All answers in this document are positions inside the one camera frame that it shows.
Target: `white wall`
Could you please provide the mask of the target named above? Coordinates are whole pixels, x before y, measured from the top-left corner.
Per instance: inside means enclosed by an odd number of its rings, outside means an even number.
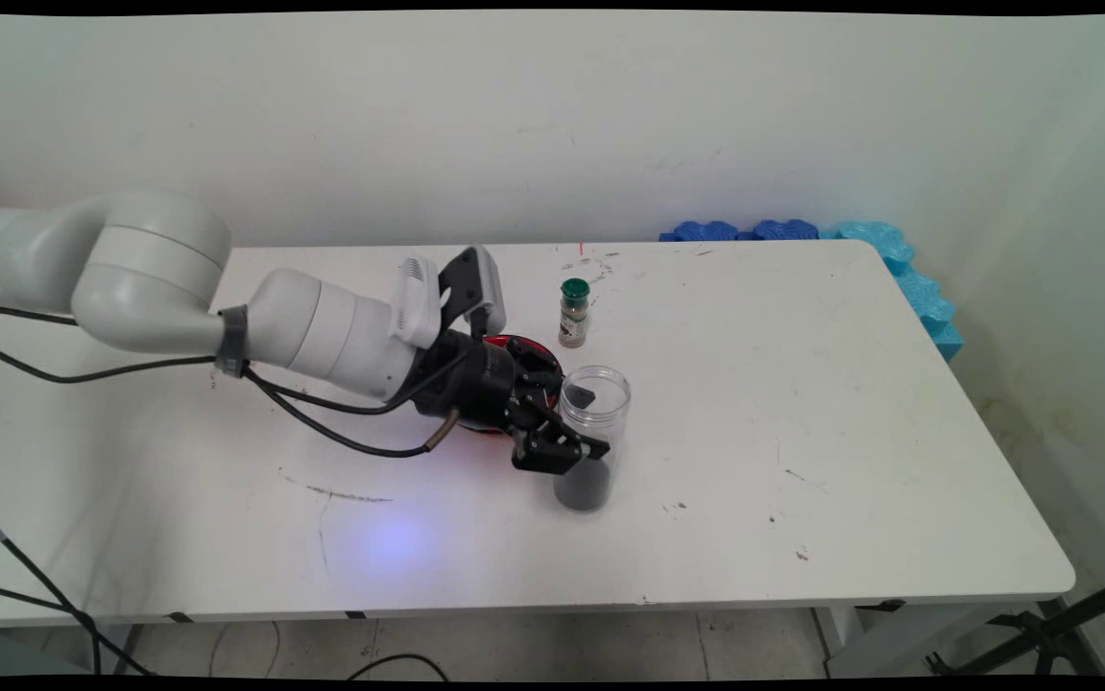
[[[1105,583],[1105,17],[0,18],[0,206],[139,182],[238,244],[894,222],[1075,593]]]
[[[1105,18],[0,18],[0,205],[165,182],[239,244],[878,218],[938,262],[1104,41]]]
[[[1105,59],[1031,153],[1041,177],[997,214],[957,315],[957,380],[1077,568],[1105,586]],[[1105,616],[1086,627],[1105,663]]]

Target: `blue foam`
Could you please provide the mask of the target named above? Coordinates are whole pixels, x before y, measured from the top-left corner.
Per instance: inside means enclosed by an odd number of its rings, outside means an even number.
[[[961,338],[961,334],[957,333],[957,327],[953,324],[944,324],[944,328],[940,333],[933,336],[933,342],[937,345],[937,349],[944,355],[944,362],[948,363],[951,360],[957,350],[961,350],[961,346],[965,345],[965,341]]]
[[[833,232],[846,240],[863,240],[872,244],[894,275],[903,275],[912,268],[915,248],[903,240],[903,231],[886,222],[842,222],[833,227]]]
[[[699,242],[702,240],[739,240],[740,231],[728,222],[683,222],[676,230],[659,233],[659,242]]]
[[[776,222],[766,219],[755,224],[748,233],[741,232],[741,240],[817,240],[815,224],[802,222],[799,219],[789,222]]]
[[[894,280],[903,290],[903,294],[906,294],[906,301],[912,304],[928,333],[935,336],[948,326],[948,321],[957,310],[951,302],[940,296],[940,284],[937,281],[920,274],[913,266],[907,268],[906,273],[895,276]]]

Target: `robotic arm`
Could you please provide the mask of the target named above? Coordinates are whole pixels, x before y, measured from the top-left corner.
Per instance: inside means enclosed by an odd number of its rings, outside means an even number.
[[[417,410],[508,433],[514,467],[559,475],[609,450],[561,425],[551,355],[516,338],[483,341],[504,328],[505,308],[496,263],[481,245],[441,272],[428,259],[404,259],[389,303],[276,270],[249,303],[213,315],[229,254],[227,224],[165,189],[0,209],[0,306],[72,314],[114,348],[217,355],[215,367],[232,376],[261,362],[379,401],[452,363],[411,396]],[[449,328],[460,316],[470,336]]]

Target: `green cap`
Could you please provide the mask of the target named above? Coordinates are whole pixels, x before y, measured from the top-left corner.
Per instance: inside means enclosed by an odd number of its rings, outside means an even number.
[[[565,295],[565,301],[570,307],[580,307],[587,303],[590,284],[586,280],[570,279],[560,284],[560,294]]]

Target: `black cable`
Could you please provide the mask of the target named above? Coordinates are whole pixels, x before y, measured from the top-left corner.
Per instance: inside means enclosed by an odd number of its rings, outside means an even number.
[[[70,611],[70,609],[62,607],[62,605],[57,605],[56,603],[49,603],[49,600],[33,598],[33,596],[31,595],[23,595],[22,593],[7,590],[4,589],[4,587],[0,587],[0,596],[3,596],[3,598],[9,598],[12,600],[20,600],[20,603],[35,605],[35,607],[48,607],[51,609],[56,609],[56,611],[73,614]],[[151,670],[136,663],[134,658],[127,656],[126,652],[122,650],[122,648],[117,647],[117,643],[113,642],[113,639],[107,638],[104,634],[99,634],[98,630],[96,630],[95,636],[99,640],[99,642],[104,645],[105,648],[108,648],[109,651],[112,651],[114,655],[120,658],[122,661],[125,661],[126,664],[131,666],[131,668],[138,670],[139,673],[147,674],[147,677],[156,677],[156,673],[154,673]]]
[[[57,605],[56,603],[49,603],[49,600],[42,600],[40,598],[33,598],[31,595],[23,595],[22,593],[15,593],[13,590],[7,590],[4,587],[0,587],[0,595],[3,598],[9,598],[12,600],[20,600],[20,603],[27,603],[29,605],[35,605],[35,607],[48,607],[51,609],[56,609],[60,613],[69,613],[63,605]]]
[[[92,635],[92,642],[94,643],[94,646],[92,646],[92,664],[94,666],[95,673],[99,673],[99,630],[96,629],[95,621],[93,621],[92,618],[85,614],[80,613],[77,607],[74,607],[74,604],[70,603],[70,600],[65,598],[65,594],[62,593],[60,587],[53,585],[53,582],[49,580],[48,576],[44,576],[44,572],[40,570],[40,567],[38,567],[38,565],[35,565],[29,556],[22,554],[22,549],[15,546],[15,543],[13,543],[11,538],[7,537],[6,533],[2,533],[2,528],[0,528],[0,543],[2,543],[2,546],[6,547],[8,552],[10,552],[22,565],[27,567],[28,570],[31,572],[31,574],[35,577],[35,580],[41,582],[44,587],[48,588],[49,593],[53,594],[57,603],[62,604],[62,607],[69,609],[70,615],[74,617],[74,620],[82,624],[83,629],[87,629],[87,632]]]
[[[14,310],[13,307],[0,307],[0,315],[11,315],[11,317],[22,317],[24,320],[49,321],[53,324],[65,324],[65,326],[77,326],[77,321],[57,315],[46,315],[43,312],[29,312],[25,310]]]
[[[402,449],[402,450],[377,449],[377,447],[369,447],[367,446],[367,443],[360,443],[359,441],[355,441],[355,439],[343,437],[341,433],[335,432],[334,429],[320,425],[319,421],[301,412],[295,406],[293,406],[293,404],[288,402],[287,398],[281,397],[278,390],[271,389],[271,386],[267,385],[265,381],[262,381],[261,377],[256,376],[256,374],[254,374],[253,370],[251,370],[251,368],[249,368],[248,366],[245,366],[244,374],[245,374],[245,379],[249,379],[250,381],[253,381],[253,384],[256,384],[257,388],[262,389],[263,394],[266,394],[267,397],[272,399],[272,401],[278,404],[281,408],[283,408],[285,411],[288,412],[290,416],[296,418],[297,420],[303,421],[303,423],[306,423],[312,429],[316,430],[316,432],[323,433],[323,436],[326,437],[327,439],[337,441],[341,443],[341,446],[347,447],[348,449],[354,449],[356,451],[362,452],[362,454],[385,456],[385,458],[387,459],[410,459],[412,458],[412,456],[425,454],[427,452],[432,450],[429,449],[428,443],[424,443],[424,446],[420,446],[414,449]]]
[[[283,394],[285,397],[288,398],[295,398],[297,399],[297,401],[304,401],[306,404],[315,404],[315,406],[328,408],[328,410],[332,411],[351,412],[351,415],[356,416],[380,416],[385,415],[385,412],[394,410],[394,408],[402,406],[402,404],[406,404],[407,401],[410,401],[411,397],[414,397],[415,394],[420,394],[421,390],[424,390],[427,388],[427,386],[433,384],[433,381],[436,381],[438,379],[442,379],[443,376],[445,376],[452,368],[454,368],[456,364],[463,362],[465,357],[467,357],[467,355],[470,354],[472,354],[472,350],[464,349],[460,354],[455,355],[455,357],[452,358],[450,362],[439,367],[436,371],[430,374],[429,376],[425,376],[424,379],[417,381],[410,389],[402,390],[402,392],[399,392],[398,396],[394,397],[392,401],[390,401],[389,404],[376,408],[348,406],[348,404],[337,404],[335,401],[328,401],[328,399],[325,398],[311,397],[309,394],[305,394],[302,390],[288,389],[287,386],[280,386],[278,384],[274,384],[274,381],[267,381],[266,379],[262,379],[262,377],[259,376],[257,373],[254,373],[249,367],[245,367],[244,374],[245,376],[249,377],[251,381],[253,381],[253,384],[266,385],[267,388],[274,390],[274,392]]]
[[[90,374],[78,374],[74,376],[57,376],[55,374],[49,374],[48,371],[39,370],[39,368],[31,367],[24,362],[13,359],[10,355],[4,354],[0,350],[0,360],[8,364],[8,366],[20,368],[20,370],[25,371],[32,376],[39,376],[40,379],[44,381],[52,381],[53,384],[82,384],[82,381],[95,381],[97,379],[105,379],[108,376],[117,376],[118,374],[129,374],[131,371],[143,371],[152,370],[152,368],[158,367],[177,367],[177,366],[200,366],[200,364],[213,363],[215,362],[214,355],[201,355],[197,358],[173,358],[170,360],[154,360],[150,363],[139,363],[136,366],[126,367],[115,367],[110,370],[94,371]]]
[[[436,666],[436,663],[434,663],[433,660],[430,660],[430,659],[425,658],[424,656],[417,656],[415,652],[401,652],[401,655],[398,655],[398,656],[390,656],[389,658],[381,658],[380,660],[372,660],[371,663],[368,663],[366,666],[362,666],[362,668],[360,668],[358,670],[355,670],[355,673],[351,674],[351,677],[348,677],[347,680],[348,681],[355,681],[355,679],[358,678],[358,677],[360,677],[360,674],[368,672],[370,669],[376,668],[376,666],[389,663],[389,661],[392,661],[392,660],[420,660],[425,666],[430,666],[430,668],[433,669],[433,672],[436,673],[436,677],[441,677],[442,678],[442,681],[449,681],[450,680],[450,678],[445,677],[445,673],[442,672],[442,668],[439,668],[439,666]]]

